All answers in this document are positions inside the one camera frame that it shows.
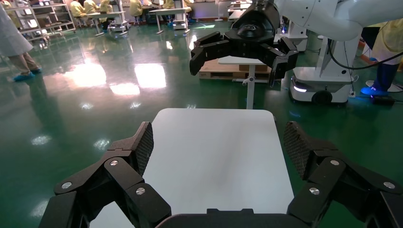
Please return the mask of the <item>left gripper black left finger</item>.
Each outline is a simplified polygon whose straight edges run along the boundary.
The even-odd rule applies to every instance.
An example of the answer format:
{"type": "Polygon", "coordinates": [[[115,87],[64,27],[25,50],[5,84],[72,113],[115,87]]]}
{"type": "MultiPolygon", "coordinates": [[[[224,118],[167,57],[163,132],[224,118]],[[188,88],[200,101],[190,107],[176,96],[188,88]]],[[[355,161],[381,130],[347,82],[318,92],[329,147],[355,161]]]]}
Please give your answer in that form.
{"type": "Polygon", "coordinates": [[[115,141],[102,158],[54,187],[39,226],[87,228],[115,202],[136,228],[154,228],[170,205],[143,179],[154,148],[153,128],[143,122],[134,136],[115,141]]]}

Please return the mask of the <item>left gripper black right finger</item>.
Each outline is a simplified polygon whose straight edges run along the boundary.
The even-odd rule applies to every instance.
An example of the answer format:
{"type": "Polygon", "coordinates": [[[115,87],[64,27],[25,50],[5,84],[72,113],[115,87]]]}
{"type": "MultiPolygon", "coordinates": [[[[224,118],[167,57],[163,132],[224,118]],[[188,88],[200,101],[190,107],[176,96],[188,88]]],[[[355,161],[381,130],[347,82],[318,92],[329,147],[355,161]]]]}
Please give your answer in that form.
{"type": "Polygon", "coordinates": [[[329,141],[311,137],[295,121],[285,126],[284,147],[304,187],[287,214],[316,228],[332,202],[343,205],[367,228],[403,225],[400,184],[348,159],[329,141]]]}

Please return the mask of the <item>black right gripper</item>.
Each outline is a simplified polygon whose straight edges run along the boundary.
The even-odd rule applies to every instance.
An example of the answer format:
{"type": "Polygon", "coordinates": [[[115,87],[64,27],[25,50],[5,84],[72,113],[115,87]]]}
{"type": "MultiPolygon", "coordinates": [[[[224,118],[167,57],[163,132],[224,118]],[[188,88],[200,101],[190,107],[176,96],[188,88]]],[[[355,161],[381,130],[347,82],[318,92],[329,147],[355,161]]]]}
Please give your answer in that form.
{"type": "Polygon", "coordinates": [[[205,62],[233,56],[257,59],[261,45],[261,62],[271,68],[269,85],[283,79],[296,67],[298,50],[287,37],[272,47],[280,25],[280,14],[273,0],[257,0],[223,34],[216,31],[198,40],[191,50],[190,74],[195,76],[205,62]]]}

